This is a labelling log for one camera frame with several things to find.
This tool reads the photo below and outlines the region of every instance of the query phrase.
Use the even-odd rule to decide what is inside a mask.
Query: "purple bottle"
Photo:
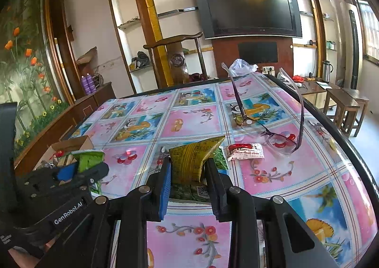
[[[96,92],[96,87],[95,87],[94,80],[92,79],[92,76],[90,74],[87,74],[86,78],[87,78],[88,85],[90,86],[91,93]]]
[[[81,80],[81,84],[84,87],[84,90],[86,91],[86,95],[91,94],[91,90],[90,90],[90,86],[88,85],[87,78],[82,76],[80,80]]]

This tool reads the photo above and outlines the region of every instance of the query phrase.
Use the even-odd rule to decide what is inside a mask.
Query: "flat screen tv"
[[[206,39],[302,37],[297,0],[196,0]]]

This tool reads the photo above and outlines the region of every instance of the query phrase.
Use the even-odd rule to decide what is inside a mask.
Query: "thermos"
[[[333,71],[333,66],[329,61],[323,61],[323,81],[329,82],[330,74]]]
[[[81,80],[81,84],[84,87],[84,90],[86,91],[86,95],[91,94],[91,89],[90,89],[90,86],[88,85],[87,78],[82,76],[80,80]]]
[[[87,78],[88,85],[90,86],[91,93],[96,92],[96,87],[95,87],[94,80],[92,79],[92,76],[90,74],[87,74],[86,78]]]

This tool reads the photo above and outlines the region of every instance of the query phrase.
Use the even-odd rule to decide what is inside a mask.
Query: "eyeglass temple arm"
[[[238,107],[239,107],[239,111],[241,112],[241,115],[242,115],[242,118],[243,119],[246,119],[247,118],[247,115],[245,113],[245,108],[243,107],[243,104],[242,104],[242,101],[241,101],[241,98],[239,97],[239,94],[238,94],[238,91],[237,91],[237,87],[236,87],[236,84],[233,80],[233,77],[232,77],[232,74],[230,73],[230,70],[229,68],[225,65],[225,63],[221,63],[221,67],[224,68],[226,70],[226,72],[228,73],[231,81],[232,81],[232,85],[233,85],[233,90],[234,90],[234,95],[236,97],[236,100],[237,100],[237,104],[238,104]]]
[[[301,117],[300,117],[300,128],[299,128],[299,136],[298,140],[296,142],[296,147],[293,151],[296,151],[300,145],[301,141],[303,139],[303,131],[304,131],[304,102],[303,102],[303,96],[301,95],[299,88],[295,84],[295,82],[292,80],[292,78],[284,71],[283,68],[279,69],[279,74],[281,74],[288,82],[291,83],[291,85],[294,87],[295,92],[299,95],[299,101],[301,104]]]

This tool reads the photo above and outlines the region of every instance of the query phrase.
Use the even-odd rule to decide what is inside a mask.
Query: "floor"
[[[328,115],[334,114],[334,111],[335,107],[333,111],[328,111]],[[367,111],[356,138],[354,137],[354,132],[355,130],[353,129],[349,140],[361,154],[376,183],[379,183],[378,155],[376,153],[379,150],[379,116]]]

